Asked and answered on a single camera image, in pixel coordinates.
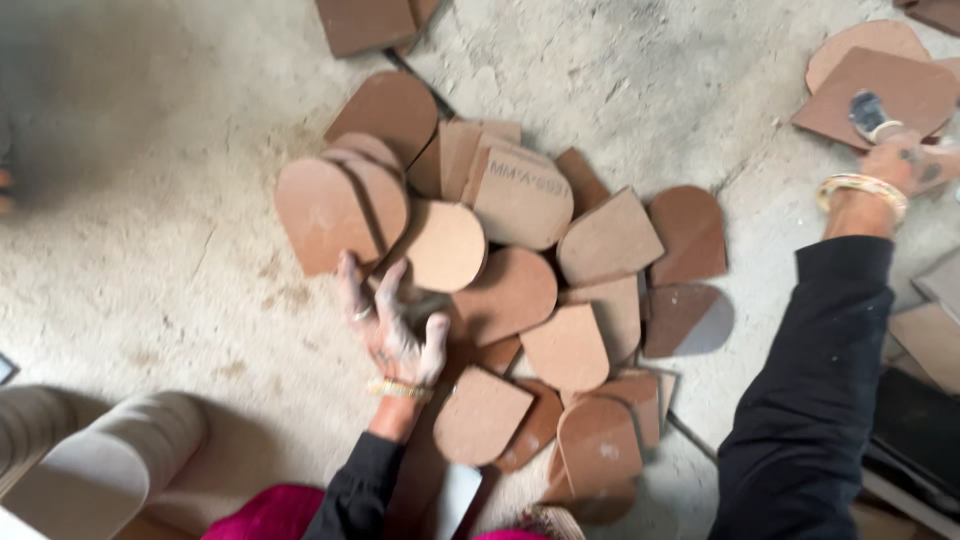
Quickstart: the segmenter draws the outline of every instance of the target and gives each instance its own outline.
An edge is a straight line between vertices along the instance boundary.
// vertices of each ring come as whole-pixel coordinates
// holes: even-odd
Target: wooden cutout
[[[960,95],[960,83],[942,65],[853,47],[792,121],[798,127],[869,150],[871,143],[850,122],[850,101],[864,88],[880,97],[891,118],[922,136],[937,131],[953,116]]]
[[[574,496],[597,493],[643,470],[634,416],[617,400],[577,400],[560,418],[557,441]]]
[[[557,260],[571,285],[635,274],[663,255],[646,210],[629,187],[570,224]]]
[[[508,474],[523,468],[557,436],[557,423],[564,413],[560,396],[553,388],[535,379],[521,379],[515,383],[535,399],[510,446],[494,463]]]
[[[851,26],[831,37],[813,53],[806,69],[806,86],[810,88],[810,93],[817,93],[853,47],[863,47],[915,61],[932,60],[930,52],[920,42],[917,33],[906,24],[890,19],[872,20]]]
[[[357,88],[324,140],[332,143],[351,132],[372,135],[393,150],[399,170],[405,171],[436,131],[437,104],[430,90],[408,73],[381,71]]]
[[[491,463],[503,454],[533,401],[512,384],[468,367],[433,426],[437,448],[452,463]]]
[[[473,211],[491,242],[542,251],[557,243],[573,215],[566,178],[516,149],[491,148]]]
[[[336,165],[298,160],[280,171],[276,213],[306,276],[334,272],[340,252],[361,264],[380,258],[353,181]]]
[[[333,148],[343,148],[360,154],[365,160],[389,169],[403,184],[403,166],[400,164],[400,159],[386,142],[375,136],[356,132],[345,133],[337,137],[337,140],[328,147],[328,149]]]
[[[660,379],[653,374],[612,380],[596,390],[578,396],[577,401],[588,396],[603,396],[625,403],[634,412],[643,448],[656,448],[660,445],[659,386]]]
[[[543,257],[523,248],[490,254],[483,273],[452,295],[477,347],[530,329],[557,304],[557,280]]]
[[[439,200],[440,193],[440,135],[434,135],[430,144],[414,164],[407,169],[410,185],[425,199]]]
[[[640,344],[637,275],[564,291],[559,304],[590,302],[611,364],[629,358]]]
[[[317,0],[334,58],[345,58],[410,41],[417,25],[403,0]]]
[[[573,191],[573,219],[600,206],[610,198],[607,189],[590,168],[589,163],[576,148],[568,148],[554,160]]]
[[[463,205],[410,199],[410,226],[387,264],[407,257],[408,279],[414,286],[436,292],[457,292],[483,269],[487,238],[480,222]]]
[[[960,394],[960,326],[937,304],[926,304],[890,318],[890,333],[937,385]]]
[[[650,290],[647,358],[702,355],[723,346],[733,330],[733,307],[720,289],[702,284]]]
[[[520,338],[517,335],[512,335],[486,347],[481,347],[477,351],[473,363],[502,377],[510,369],[510,365],[514,363],[516,353],[519,350]]]
[[[554,388],[592,390],[610,374],[590,304],[560,307],[547,322],[521,333],[520,341],[531,367]]]
[[[723,212],[710,192],[693,185],[673,187],[657,195],[648,211],[666,250],[650,268],[654,287],[727,272]]]

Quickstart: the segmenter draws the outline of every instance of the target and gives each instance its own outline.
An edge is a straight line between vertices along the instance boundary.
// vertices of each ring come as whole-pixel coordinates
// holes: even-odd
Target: concrete floor
[[[894,16],[889,0],[448,0],[412,68],[467,117],[520,120],[525,142],[582,148],[611,188],[714,189],[737,324],[720,352],[658,362],[676,414],[716,447],[763,363],[819,237],[811,197],[852,156],[786,121],[824,36]],[[960,41],[915,23],[935,58]],[[276,220],[287,160],[315,154],[380,55],[334,61],[310,0],[8,0],[0,83],[23,205],[0,224],[0,352],[101,402],[176,388],[211,402],[209,446],[154,512],[201,531],[278,481],[326,483],[375,402],[330,278],[305,280]],[[950,196],[915,204],[894,270],[957,246]],[[497,490],[481,528],[540,494],[546,454]],[[703,538],[716,470],[680,433],[641,503],[591,538]]]

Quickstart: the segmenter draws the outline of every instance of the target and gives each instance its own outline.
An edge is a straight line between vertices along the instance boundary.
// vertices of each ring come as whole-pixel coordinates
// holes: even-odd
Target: black sleeve
[[[301,540],[378,540],[402,458],[403,446],[360,435]]]
[[[857,537],[847,508],[873,423],[893,249],[845,236],[797,252],[800,283],[720,447],[711,539]]]

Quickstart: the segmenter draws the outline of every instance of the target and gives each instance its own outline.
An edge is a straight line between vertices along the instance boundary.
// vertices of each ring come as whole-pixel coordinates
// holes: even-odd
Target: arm
[[[445,362],[449,319],[435,313],[421,345],[400,316],[396,292],[404,261],[387,271],[374,297],[376,310],[360,289],[356,263],[341,255],[338,279],[348,321],[363,338],[383,377],[408,386],[430,387]],[[403,449],[420,416],[414,398],[384,396],[347,464],[327,486],[324,501],[302,540],[379,539],[393,495]]]

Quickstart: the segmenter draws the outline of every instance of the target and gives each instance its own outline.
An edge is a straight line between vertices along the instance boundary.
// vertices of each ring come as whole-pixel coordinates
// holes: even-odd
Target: brown wooden piece
[[[942,65],[853,47],[793,117],[794,125],[869,149],[871,144],[849,119],[850,101],[864,88],[880,97],[890,117],[922,136],[937,131],[953,116],[960,94],[960,83]]]
[[[557,436],[557,423],[564,413],[560,396],[535,379],[516,380],[515,384],[534,396],[534,403],[516,431],[510,446],[494,463],[504,473],[520,470]]]
[[[542,325],[520,334],[530,365],[561,390],[592,390],[610,373],[603,336],[590,304],[564,306]]]
[[[517,247],[490,254],[483,273],[453,294],[478,347],[532,328],[557,304],[557,281],[538,254]]]
[[[534,398],[482,369],[468,367],[433,427],[453,463],[486,465],[503,454]]]
[[[570,182],[570,189],[573,191],[573,219],[610,198],[610,191],[600,182],[583,154],[576,148],[568,148],[554,162]]]
[[[357,88],[324,140],[332,143],[350,132],[373,135],[387,143],[405,171],[436,130],[437,104],[430,90],[408,73],[381,71]]]
[[[382,255],[371,234],[354,182],[336,165],[298,160],[280,171],[276,213],[307,276],[334,272],[342,250],[361,264]]]
[[[727,272],[723,212],[716,197],[693,185],[663,191],[647,209],[666,254],[650,268],[654,287]]]
[[[629,187],[571,223],[557,246],[564,277],[574,286],[637,273],[661,255],[657,232]]]

